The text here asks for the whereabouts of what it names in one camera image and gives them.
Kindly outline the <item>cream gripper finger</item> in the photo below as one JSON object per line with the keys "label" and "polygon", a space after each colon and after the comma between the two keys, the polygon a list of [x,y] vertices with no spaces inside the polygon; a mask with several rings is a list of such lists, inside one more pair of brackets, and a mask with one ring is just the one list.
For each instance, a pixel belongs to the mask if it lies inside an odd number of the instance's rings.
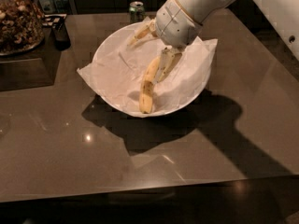
{"label": "cream gripper finger", "polygon": [[144,21],[142,21],[139,27],[135,30],[134,34],[128,39],[127,45],[133,46],[148,35],[156,37],[157,34],[155,22],[155,19],[145,19]]}
{"label": "cream gripper finger", "polygon": [[165,48],[162,50],[158,70],[153,79],[154,84],[164,81],[170,75],[182,57],[182,52],[183,49],[175,48]]}

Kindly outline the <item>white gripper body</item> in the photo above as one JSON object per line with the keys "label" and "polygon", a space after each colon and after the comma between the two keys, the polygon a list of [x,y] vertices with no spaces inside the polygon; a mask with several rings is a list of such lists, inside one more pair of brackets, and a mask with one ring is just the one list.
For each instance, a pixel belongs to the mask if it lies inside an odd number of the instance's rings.
{"label": "white gripper body", "polygon": [[167,0],[155,17],[156,34],[167,46],[186,48],[202,26],[189,17],[177,0]]}

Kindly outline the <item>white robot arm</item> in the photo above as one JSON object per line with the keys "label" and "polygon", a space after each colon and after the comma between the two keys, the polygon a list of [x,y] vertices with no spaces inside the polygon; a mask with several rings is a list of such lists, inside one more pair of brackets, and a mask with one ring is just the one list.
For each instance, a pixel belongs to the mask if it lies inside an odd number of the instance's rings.
{"label": "white robot arm", "polygon": [[160,70],[154,76],[160,82],[200,34],[206,20],[225,7],[230,7],[251,27],[261,25],[260,18],[266,18],[292,55],[299,59],[299,0],[166,0],[154,19],[140,24],[128,45],[134,46],[147,35],[166,44],[161,52]]}

